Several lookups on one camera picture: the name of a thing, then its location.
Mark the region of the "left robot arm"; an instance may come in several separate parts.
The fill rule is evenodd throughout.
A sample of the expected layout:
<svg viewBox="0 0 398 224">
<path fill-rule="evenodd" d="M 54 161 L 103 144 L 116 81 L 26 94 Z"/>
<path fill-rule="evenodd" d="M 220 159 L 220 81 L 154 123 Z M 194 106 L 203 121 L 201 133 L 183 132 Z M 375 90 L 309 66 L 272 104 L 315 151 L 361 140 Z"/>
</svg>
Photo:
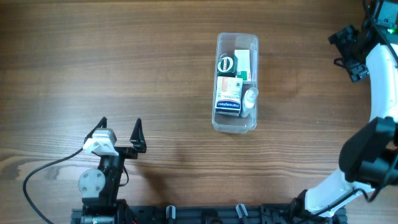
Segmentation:
<svg viewBox="0 0 398 224">
<path fill-rule="evenodd" d="M 124 165 L 127 159 L 137 159 L 147 146 L 142 130 L 142 121 L 137 119 L 129 142 L 130 147 L 116 146 L 117 137 L 107 127 L 107 118 L 102 118 L 85 137 L 82 149 L 100 157 L 95 169 L 88 169 L 80 176 L 78 188 L 83 207 L 72 211 L 72 223 L 137 223 L 137 216 L 125 199 L 118 199 L 122 174 L 127 174 Z"/>
</svg>

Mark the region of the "dark green small box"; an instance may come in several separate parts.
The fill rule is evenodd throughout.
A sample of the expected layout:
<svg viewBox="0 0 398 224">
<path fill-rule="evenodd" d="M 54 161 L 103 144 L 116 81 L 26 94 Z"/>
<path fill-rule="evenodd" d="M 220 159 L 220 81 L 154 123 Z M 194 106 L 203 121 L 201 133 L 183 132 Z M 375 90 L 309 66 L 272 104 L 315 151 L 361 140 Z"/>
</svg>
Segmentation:
<svg viewBox="0 0 398 224">
<path fill-rule="evenodd" d="M 225 55 L 218 58 L 216 63 L 216 74 L 222 77 L 235 77 L 238 59 L 235 55 Z"/>
</svg>

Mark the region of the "white spray bottle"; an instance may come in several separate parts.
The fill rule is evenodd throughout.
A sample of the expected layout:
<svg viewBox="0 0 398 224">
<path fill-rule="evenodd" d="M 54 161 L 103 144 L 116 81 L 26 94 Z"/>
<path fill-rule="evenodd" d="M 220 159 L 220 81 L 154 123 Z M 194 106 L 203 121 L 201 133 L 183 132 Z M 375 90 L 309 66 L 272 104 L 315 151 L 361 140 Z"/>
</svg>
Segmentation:
<svg viewBox="0 0 398 224">
<path fill-rule="evenodd" d="M 254 87 L 249 88 L 245 92 L 243 96 L 242 110 L 241 110 L 241 116 L 243 118 L 249 116 L 249 114 L 252 113 L 252 111 L 254 110 L 258 94 L 259 90 Z"/>
</svg>

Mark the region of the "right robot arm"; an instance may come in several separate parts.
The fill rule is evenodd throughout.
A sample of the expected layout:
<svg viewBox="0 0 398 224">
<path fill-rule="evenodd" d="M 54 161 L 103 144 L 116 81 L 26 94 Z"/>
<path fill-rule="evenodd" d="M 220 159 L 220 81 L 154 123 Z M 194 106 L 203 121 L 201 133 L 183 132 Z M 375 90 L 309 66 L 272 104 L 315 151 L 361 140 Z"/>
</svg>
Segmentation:
<svg viewBox="0 0 398 224">
<path fill-rule="evenodd" d="M 397 1 L 363 1 L 360 30 L 353 26 L 329 36 L 341 56 L 333 63 L 353 83 L 370 79 L 369 123 L 349 138 L 339 167 L 314 188 L 304 190 L 279 212 L 287 223 L 343 223 L 345 205 L 362 196 L 373 202 L 397 185 Z"/>
</svg>

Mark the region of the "white Hansaplast plaster box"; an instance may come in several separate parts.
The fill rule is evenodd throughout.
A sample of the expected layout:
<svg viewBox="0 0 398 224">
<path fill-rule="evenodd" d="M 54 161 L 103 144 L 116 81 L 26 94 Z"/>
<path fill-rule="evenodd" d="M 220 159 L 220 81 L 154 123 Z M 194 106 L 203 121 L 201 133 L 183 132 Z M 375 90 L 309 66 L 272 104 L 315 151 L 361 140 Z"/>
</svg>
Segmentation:
<svg viewBox="0 0 398 224">
<path fill-rule="evenodd" d="M 219 76 L 216 82 L 215 113 L 239 116 L 242 89 L 242 78 Z"/>
</svg>

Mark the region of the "white green medicine box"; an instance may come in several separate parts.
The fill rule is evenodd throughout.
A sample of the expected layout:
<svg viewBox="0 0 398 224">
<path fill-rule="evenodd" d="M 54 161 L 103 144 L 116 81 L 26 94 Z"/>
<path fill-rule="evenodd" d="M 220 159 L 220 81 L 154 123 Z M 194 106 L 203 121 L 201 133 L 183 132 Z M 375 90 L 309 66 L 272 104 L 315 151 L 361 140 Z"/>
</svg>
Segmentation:
<svg viewBox="0 0 398 224">
<path fill-rule="evenodd" d="M 236 77 L 241 78 L 243 83 L 252 81 L 251 77 L 251 64 L 249 50 L 235 50 L 234 56 L 236 57 Z"/>
</svg>

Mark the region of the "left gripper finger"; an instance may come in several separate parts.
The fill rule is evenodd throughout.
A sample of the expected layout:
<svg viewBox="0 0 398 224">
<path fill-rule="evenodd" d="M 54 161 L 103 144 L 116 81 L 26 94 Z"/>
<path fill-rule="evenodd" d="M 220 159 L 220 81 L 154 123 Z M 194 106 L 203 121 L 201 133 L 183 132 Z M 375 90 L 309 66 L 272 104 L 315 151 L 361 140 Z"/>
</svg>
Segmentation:
<svg viewBox="0 0 398 224">
<path fill-rule="evenodd" d="M 133 145 L 135 151 L 138 153 L 146 153 L 147 145 L 142 129 L 142 120 L 140 118 L 137 118 L 136 120 L 129 141 Z"/>
<path fill-rule="evenodd" d="M 103 116 L 99 123 L 85 136 L 86 139 L 92 138 L 93 133 L 96 131 L 98 128 L 106 128 L 107 127 L 107 118 Z"/>
</svg>

